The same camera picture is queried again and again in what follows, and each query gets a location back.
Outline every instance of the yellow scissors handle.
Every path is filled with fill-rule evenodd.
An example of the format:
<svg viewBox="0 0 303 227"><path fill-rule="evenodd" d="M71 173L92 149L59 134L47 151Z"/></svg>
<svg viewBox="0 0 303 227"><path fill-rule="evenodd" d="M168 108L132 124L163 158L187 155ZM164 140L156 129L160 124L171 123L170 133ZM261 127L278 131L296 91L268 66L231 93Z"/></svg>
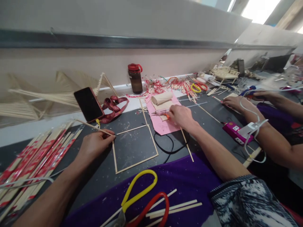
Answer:
<svg viewBox="0 0 303 227"><path fill-rule="evenodd" d="M195 84L192 84L191 89L192 89L194 92L196 92L196 93L201 92L201 89L200 89L197 85L195 85Z"/></svg>
<svg viewBox="0 0 303 227"><path fill-rule="evenodd" d="M150 186L148 186L146 189L144 189L142 192L140 192L139 194L137 194L136 196L131 198L129 201L127 201L128 197L129 197L129 194L130 194L134 184L138 180L138 178L141 177L144 174L147 174L147 173L150 173L150 174L154 175L155 179L154 179L153 183ZM153 171L153 170L143 170L142 172L138 173L135 176L135 178L132 180L132 182L130 183L130 185L129 185L127 191L126 191L124 199L121 203L122 211L125 213L127 208L129 208L130 205L132 205L134 202L136 202L138 199L140 199L142 196L146 195L150 190L152 190L152 188L156 185L157 181L158 181L158 176L155 173L155 171Z"/></svg>

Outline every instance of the black monitor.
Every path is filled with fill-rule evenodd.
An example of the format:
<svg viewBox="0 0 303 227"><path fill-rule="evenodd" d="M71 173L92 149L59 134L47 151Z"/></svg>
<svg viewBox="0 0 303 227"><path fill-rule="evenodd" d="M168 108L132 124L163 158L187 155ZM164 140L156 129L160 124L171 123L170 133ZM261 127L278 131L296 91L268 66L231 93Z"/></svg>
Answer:
<svg viewBox="0 0 303 227"><path fill-rule="evenodd" d="M268 58L265 61L262 70L269 70L277 73L282 73L284 72L283 68L285 67L290 56L291 54Z"/></svg>

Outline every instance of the person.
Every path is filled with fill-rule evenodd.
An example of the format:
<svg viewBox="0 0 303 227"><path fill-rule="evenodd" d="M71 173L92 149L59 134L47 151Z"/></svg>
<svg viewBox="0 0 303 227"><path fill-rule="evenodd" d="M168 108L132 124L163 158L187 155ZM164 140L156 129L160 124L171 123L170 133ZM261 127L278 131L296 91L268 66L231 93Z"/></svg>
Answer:
<svg viewBox="0 0 303 227"><path fill-rule="evenodd" d="M210 192L222 226L298 226L265 182L253 175L192 117L191 110L173 105L168 115L199 143L214 171L224 182ZM84 137L75 161L14 223L19 226L59 226L66 204L84 170L113 141L96 132Z"/></svg>
<svg viewBox="0 0 303 227"><path fill-rule="evenodd" d="M240 112L245 117L247 123L257 122L258 117L241 107L240 100L246 109L258 114L260 121L265 120L259 109L241 96L227 97L224 99L223 104L229 105ZM275 108L290 115L295 122L303 123L303 106L277 92L257 91L254 93L253 100L269 101ZM257 140L268 157L265 163L252 162L248 169L267 183L281 203L303 217L303 205L297 202L297 199L303 193L303 188L297 185L300 181L296 181L298 177L301 180L303 179L302 132L302 127L291 131L285 128L281 131L281 134L274 126L266 122L260 128ZM256 159L260 161L263 157L264 153L261 152Z"/></svg>

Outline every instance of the purple cloth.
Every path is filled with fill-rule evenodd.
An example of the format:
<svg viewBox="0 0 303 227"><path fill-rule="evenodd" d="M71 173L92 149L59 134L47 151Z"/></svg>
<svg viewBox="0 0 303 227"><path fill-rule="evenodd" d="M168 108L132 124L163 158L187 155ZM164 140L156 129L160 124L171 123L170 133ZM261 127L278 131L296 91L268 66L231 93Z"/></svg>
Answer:
<svg viewBox="0 0 303 227"><path fill-rule="evenodd" d="M174 162L151 167L150 169L158 175L158 182L149 193L127 209L126 220L130 221L139 215L158 192L163 191L168 194L177 189L177 192L169 197L170 206L194 199L202 202L202 206L170 214L166 226L201 226L213 214L213 206L208 198L208 193L222 182L209 168L210 165L203 152L199 154L199 157L193 154L193 158L195 162L192 162L188 155ZM62 226L100 227L121 207L124 195L134 177L124 180L93 201L80 207L63 221ZM141 176L135 183L129 199L144 190L152 181L153 176L151 174ZM165 202L161 202L152 211L164 208ZM146 226L155 220L157 219L144 218L140 226Z"/></svg>
<svg viewBox="0 0 303 227"><path fill-rule="evenodd" d="M282 135L285 135L292 130L291 125L294 123L294 120L290 114L262 102L258 103L257 108L265 119L268 119L271 126Z"/></svg>

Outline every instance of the patterned sleeve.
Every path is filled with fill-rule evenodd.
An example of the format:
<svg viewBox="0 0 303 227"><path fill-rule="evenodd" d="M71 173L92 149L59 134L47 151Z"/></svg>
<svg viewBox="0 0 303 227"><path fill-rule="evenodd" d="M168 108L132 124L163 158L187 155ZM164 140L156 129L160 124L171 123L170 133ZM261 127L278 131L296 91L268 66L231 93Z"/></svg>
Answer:
<svg viewBox="0 0 303 227"><path fill-rule="evenodd" d="M253 175L220 185L210 197L223 227L298 226L265 182Z"/></svg>

